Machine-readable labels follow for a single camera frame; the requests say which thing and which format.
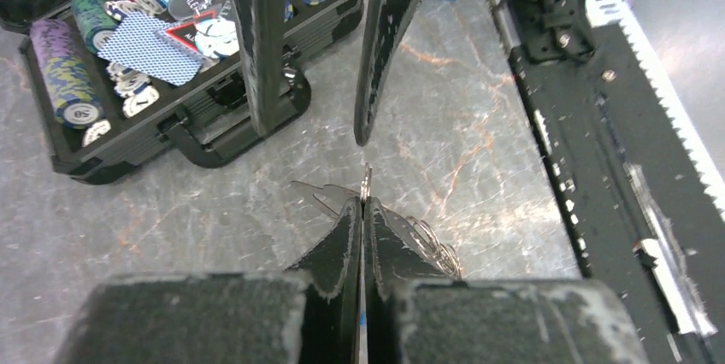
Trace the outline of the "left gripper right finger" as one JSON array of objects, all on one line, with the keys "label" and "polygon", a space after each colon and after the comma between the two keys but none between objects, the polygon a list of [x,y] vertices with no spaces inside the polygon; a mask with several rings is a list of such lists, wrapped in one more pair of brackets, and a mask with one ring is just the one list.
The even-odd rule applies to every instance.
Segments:
[{"label": "left gripper right finger", "polygon": [[590,279],[454,280],[363,209],[372,363],[645,363],[623,303]]}]

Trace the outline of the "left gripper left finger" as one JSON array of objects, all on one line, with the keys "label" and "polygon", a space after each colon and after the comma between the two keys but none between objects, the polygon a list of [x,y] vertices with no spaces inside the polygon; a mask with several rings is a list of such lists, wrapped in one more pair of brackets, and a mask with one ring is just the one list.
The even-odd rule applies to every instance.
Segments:
[{"label": "left gripper left finger", "polygon": [[58,363],[355,363],[363,209],[283,270],[118,275],[87,297]]}]

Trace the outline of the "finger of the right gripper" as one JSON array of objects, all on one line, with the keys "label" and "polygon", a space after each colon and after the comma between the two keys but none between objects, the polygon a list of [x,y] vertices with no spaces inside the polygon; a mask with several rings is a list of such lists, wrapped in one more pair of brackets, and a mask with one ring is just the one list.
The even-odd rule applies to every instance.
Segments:
[{"label": "finger of the right gripper", "polygon": [[392,57],[420,2],[368,0],[353,124],[359,146],[370,140]]},{"label": "finger of the right gripper", "polygon": [[285,0],[233,0],[242,74],[256,133],[269,135],[280,118]]}]

